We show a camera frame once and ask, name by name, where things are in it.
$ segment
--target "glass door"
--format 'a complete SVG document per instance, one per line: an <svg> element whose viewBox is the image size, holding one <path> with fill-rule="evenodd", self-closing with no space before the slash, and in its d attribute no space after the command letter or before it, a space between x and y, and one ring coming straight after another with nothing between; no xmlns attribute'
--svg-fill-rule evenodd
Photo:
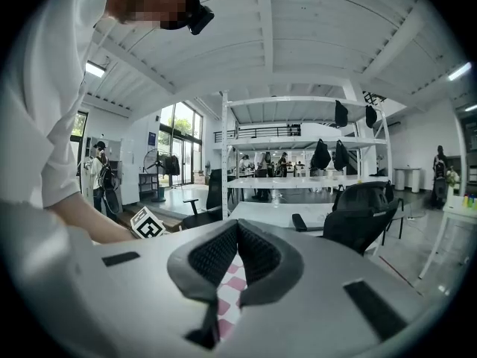
<svg viewBox="0 0 477 358"><path fill-rule="evenodd" d="M184 141L184 184L192 183L192 143Z"/></svg>
<svg viewBox="0 0 477 358"><path fill-rule="evenodd" d="M183 182L183 170L184 170L183 148L184 148L184 141L174 138L172 141L172 154L176 154L177 159L179 160L180 175L175 175L172 177L173 186L184 184Z"/></svg>

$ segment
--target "white ceiling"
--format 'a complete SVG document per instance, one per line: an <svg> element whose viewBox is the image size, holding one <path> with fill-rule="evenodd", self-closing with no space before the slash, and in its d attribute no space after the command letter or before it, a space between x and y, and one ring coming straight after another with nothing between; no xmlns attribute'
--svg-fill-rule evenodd
<svg viewBox="0 0 477 358"><path fill-rule="evenodd" d="M98 23L91 60L107 72L87 75L85 102L138 119L200 97L220 116L219 91L344 98L350 78L407 106L443 93L456 106L474 99L468 78L446 81L467 60L424 0L201 1L215 19L196 37Z"/></svg>

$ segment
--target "pink checkered cloth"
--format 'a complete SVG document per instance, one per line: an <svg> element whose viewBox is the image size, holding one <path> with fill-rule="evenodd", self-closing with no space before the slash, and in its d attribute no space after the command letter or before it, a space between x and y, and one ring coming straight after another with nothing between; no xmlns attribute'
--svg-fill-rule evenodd
<svg viewBox="0 0 477 358"><path fill-rule="evenodd" d="M240 292L247 288L244 263L236 255L218 287L218 329L221 339L226 338L239 320Z"/></svg>

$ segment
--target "tree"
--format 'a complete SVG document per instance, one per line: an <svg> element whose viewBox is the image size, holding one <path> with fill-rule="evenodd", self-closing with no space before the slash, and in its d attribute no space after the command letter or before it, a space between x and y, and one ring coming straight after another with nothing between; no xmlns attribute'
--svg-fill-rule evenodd
<svg viewBox="0 0 477 358"><path fill-rule="evenodd" d="M168 126L172 127L172 118L168 119ZM174 122L174 131L180 131L182 134L190 135L192 133L192 123L187 119L176 118ZM159 132L159 145L169 146L171 144L171 136L164 131Z"/></svg>
<svg viewBox="0 0 477 358"><path fill-rule="evenodd" d="M86 122L86 116L81 113L76 113L75 126L73 127L73 136L83 136L84 124Z"/></svg>

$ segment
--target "black railing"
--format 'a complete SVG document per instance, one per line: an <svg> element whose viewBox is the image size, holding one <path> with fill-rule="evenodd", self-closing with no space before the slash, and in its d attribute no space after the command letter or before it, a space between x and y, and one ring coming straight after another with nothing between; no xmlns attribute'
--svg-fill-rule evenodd
<svg viewBox="0 0 477 358"><path fill-rule="evenodd" d="M300 136L301 127L297 126L282 126L279 128L243 128L238 130L238 138L260 138L263 136ZM222 142L222 132L214 133L215 143ZM235 130L227 132L227 139L235 139Z"/></svg>

